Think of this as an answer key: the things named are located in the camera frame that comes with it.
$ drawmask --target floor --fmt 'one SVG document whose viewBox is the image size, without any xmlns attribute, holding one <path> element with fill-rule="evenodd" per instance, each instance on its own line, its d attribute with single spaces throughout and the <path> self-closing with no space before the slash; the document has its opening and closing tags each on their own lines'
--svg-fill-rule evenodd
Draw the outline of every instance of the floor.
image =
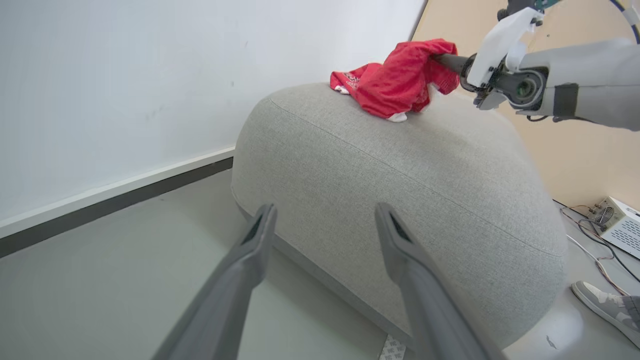
<svg viewBox="0 0 640 360">
<path fill-rule="evenodd" d="M 221 172 L 0 259 L 0 358 L 148 359 L 246 224 L 230 176 Z M 607 255 L 567 228 L 589 251 Z M 613 291 L 587 255 L 569 249 L 567 285 L 583 279 Z M 640 273 L 640 261 L 619 253 Z M 622 267 L 605 266 L 640 294 Z M 386 336 L 275 250 L 253 292 L 239 359 L 375 360 Z M 512 360 L 630 359 L 640 350 L 567 287 L 505 353 Z"/>
</svg>

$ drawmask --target black baseboard strip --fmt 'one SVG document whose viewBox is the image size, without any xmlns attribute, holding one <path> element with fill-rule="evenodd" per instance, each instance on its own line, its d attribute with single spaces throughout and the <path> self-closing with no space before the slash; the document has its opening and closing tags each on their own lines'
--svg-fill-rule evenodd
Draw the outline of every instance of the black baseboard strip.
<svg viewBox="0 0 640 360">
<path fill-rule="evenodd" d="M 162 195 L 195 181 L 202 180 L 205 177 L 217 174 L 218 172 L 228 170 L 233 166 L 233 162 L 233 158 L 220 160 L 216 163 L 205 165 L 203 167 L 169 177 L 168 179 L 158 181 L 157 183 L 131 190 L 127 193 L 87 206 L 86 208 L 76 210 L 72 213 L 30 227 L 29 229 L 11 234 L 5 238 L 1 238 L 0 258 L 13 254 L 16 251 L 25 249 L 58 234 L 64 233 L 65 231 L 75 229 L 80 225 L 87 224 L 88 222 L 92 222 L 118 210 L 122 210 L 133 204 Z"/>
</svg>

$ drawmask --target red cloth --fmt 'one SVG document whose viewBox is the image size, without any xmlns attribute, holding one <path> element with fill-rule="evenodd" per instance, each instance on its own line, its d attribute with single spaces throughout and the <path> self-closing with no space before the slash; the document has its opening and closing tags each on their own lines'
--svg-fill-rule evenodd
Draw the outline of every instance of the red cloth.
<svg viewBox="0 0 640 360">
<path fill-rule="evenodd" d="M 401 42 L 383 65 L 370 63 L 349 72 L 332 72 L 331 88 L 344 86 L 371 115 L 389 118 L 396 113 L 421 111 L 429 104 L 427 85 L 438 91 L 455 90 L 458 75 L 431 59 L 433 54 L 458 54 L 456 44 L 442 39 Z"/>
</svg>

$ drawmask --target shoe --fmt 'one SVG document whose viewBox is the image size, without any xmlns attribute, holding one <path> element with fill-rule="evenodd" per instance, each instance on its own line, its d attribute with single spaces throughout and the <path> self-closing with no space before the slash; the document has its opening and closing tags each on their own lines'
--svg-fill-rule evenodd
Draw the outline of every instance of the shoe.
<svg viewBox="0 0 640 360">
<path fill-rule="evenodd" d="M 635 346 L 640 348 L 640 330 L 629 316 L 622 297 L 600 291 L 584 281 L 574 282 L 571 290 L 588 308 L 617 327 Z"/>
</svg>

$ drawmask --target baseboard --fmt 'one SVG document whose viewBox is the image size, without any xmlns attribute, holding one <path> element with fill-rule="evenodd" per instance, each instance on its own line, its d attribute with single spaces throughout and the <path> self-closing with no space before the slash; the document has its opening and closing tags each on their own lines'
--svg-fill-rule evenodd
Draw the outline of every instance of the baseboard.
<svg viewBox="0 0 640 360">
<path fill-rule="evenodd" d="M 215 162 L 231 158 L 234 155 L 236 147 L 229 147 L 220 151 L 212 152 L 203 156 L 198 156 L 186 161 L 181 161 L 167 167 L 159 168 L 138 176 L 118 181 L 113 184 L 101 186 L 80 193 L 78 195 L 68 197 L 64 200 L 54 202 L 38 209 L 27 211 L 20 215 L 0 221 L 0 239 L 9 235 L 18 233 L 30 227 L 48 222 L 52 219 L 62 217 L 63 215 L 86 208 L 102 202 L 104 200 L 125 194 L 132 190 L 142 188 L 144 186 L 157 183 L 170 177 L 204 167 Z"/>
</svg>

